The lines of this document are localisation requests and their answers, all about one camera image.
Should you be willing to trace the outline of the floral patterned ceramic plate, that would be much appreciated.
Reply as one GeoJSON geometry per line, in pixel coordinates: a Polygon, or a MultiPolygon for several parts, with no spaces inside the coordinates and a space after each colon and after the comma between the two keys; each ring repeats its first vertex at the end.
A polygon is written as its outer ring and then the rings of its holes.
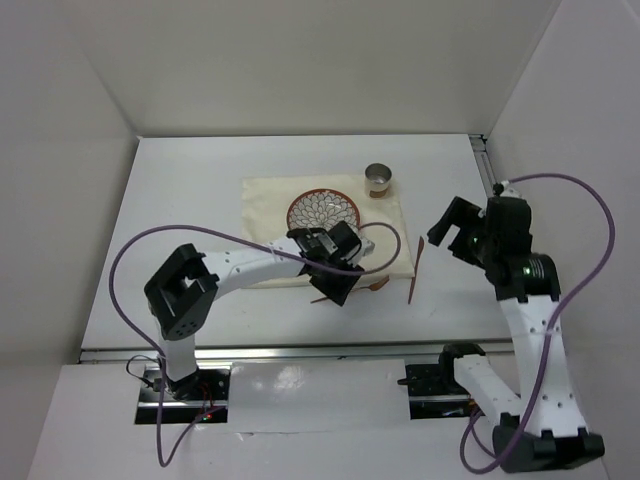
{"type": "Polygon", "coordinates": [[[344,221],[354,231],[360,226],[360,212],[355,202],[334,189],[312,189],[300,194],[289,205],[286,224],[289,230],[322,228],[330,230],[344,221]]]}

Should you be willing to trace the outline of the cream cloth placemat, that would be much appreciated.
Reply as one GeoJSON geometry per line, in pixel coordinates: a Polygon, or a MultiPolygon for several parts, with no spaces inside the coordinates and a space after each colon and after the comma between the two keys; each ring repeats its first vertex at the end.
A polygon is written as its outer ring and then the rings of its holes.
{"type": "Polygon", "coordinates": [[[268,244],[281,237],[300,240],[312,258],[338,257],[366,271],[387,267],[358,280],[410,278],[409,252],[401,202],[393,188],[380,198],[361,175],[246,178],[242,220],[245,238],[268,244]]]}

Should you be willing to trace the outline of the silver metal cup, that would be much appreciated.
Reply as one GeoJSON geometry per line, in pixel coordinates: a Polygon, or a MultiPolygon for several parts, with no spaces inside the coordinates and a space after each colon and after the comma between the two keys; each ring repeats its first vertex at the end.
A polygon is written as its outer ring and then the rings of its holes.
{"type": "Polygon", "coordinates": [[[391,184],[392,171],[382,163],[372,163],[364,170],[365,190],[370,198],[383,198],[391,184]]]}

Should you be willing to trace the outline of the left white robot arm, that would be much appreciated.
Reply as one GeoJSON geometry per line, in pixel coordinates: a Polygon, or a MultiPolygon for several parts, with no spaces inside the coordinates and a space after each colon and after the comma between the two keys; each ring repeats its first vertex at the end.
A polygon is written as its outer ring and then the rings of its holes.
{"type": "Polygon", "coordinates": [[[192,244],[179,246],[144,287],[164,352],[163,389],[177,400],[199,391],[195,334],[214,301],[262,282],[306,276],[342,306],[364,271],[360,261],[374,249],[344,221],[329,230],[293,229],[258,249],[205,254],[192,244]]]}

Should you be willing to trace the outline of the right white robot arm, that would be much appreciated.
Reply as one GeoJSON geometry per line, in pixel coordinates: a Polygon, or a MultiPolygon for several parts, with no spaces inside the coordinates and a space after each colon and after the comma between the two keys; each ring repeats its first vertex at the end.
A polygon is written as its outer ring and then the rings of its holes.
{"type": "Polygon", "coordinates": [[[513,391],[476,344],[443,348],[436,379],[448,392],[466,390],[491,424],[492,462],[506,473],[569,470],[601,458],[604,440],[577,404],[562,338],[560,314],[572,299],[561,292],[554,261],[533,251],[529,204],[509,183],[494,186],[486,206],[454,198],[428,231],[438,246],[451,227],[453,257],[480,268],[495,291],[513,343],[519,389],[513,391]]]}

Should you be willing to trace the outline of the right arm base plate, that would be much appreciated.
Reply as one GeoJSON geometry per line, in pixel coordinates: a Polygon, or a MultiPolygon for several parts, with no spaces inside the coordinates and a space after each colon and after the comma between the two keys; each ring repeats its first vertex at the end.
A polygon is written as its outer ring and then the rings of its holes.
{"type": "Polygon", "coordinates": [[[438,364],[407,364],[397,384],[407,389],[412,420],[469,417],[476,407],[466,390],[446,381],[438,364]]]}

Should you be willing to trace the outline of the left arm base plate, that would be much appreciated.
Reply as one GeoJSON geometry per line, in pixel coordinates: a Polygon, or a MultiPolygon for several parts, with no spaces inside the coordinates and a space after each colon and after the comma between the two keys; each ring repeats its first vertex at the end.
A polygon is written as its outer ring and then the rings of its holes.
{"type": "MultiPolygon", "coordinates": [[[[134,423],[155,424],[161,395],[161,372],[157,360],[146,355],[134,355],[127,361],[125,371],[139,382],[134,423]]],[[[202,424],[226,423],[230,383],[230,367],[216,364],[200,367],[196,375],[181,386],[167,380],[162,423],[187,425],[198,415],[202,424]]]]}

